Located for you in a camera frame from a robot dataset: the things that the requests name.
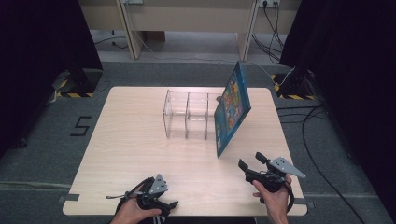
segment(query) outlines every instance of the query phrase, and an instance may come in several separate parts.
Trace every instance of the wooden table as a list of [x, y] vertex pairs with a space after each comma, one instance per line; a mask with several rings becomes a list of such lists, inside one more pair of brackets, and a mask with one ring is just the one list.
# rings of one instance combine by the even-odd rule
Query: wooden table
[[[223, 88], [115, 87], [92, 134], [66, 201], [67, 215], [113, 215], [121, 195], [143, 179], [161, 174], [169, 190], [160, 198], [179, 201], [171, 216], [256, 217], [265, 206], [252, 196], [239, 159], [250, 169], [266, 170], [255, 154], [279, 156], [292, 162], [269, 90], [249, 88], [252, 109], [230, 144], [218, 158], [216, 143], [208, 138], [166, 138], [163, 105], [167, 90], [223, 92]], [[292, 177], [296, 198], [303, 198], [297, 177]], [[306, 213], [295, 204], [290, 216]]]

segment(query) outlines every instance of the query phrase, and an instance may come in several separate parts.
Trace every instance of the power outlet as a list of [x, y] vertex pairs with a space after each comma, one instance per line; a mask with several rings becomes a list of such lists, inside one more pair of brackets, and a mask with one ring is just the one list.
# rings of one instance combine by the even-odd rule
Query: power outlet
[[267, 7], [275, 7], [276, 3], [279, 6], [280, 0], [260, 0], [259, 7], [264, 7], [264, 1], [267, 2]]

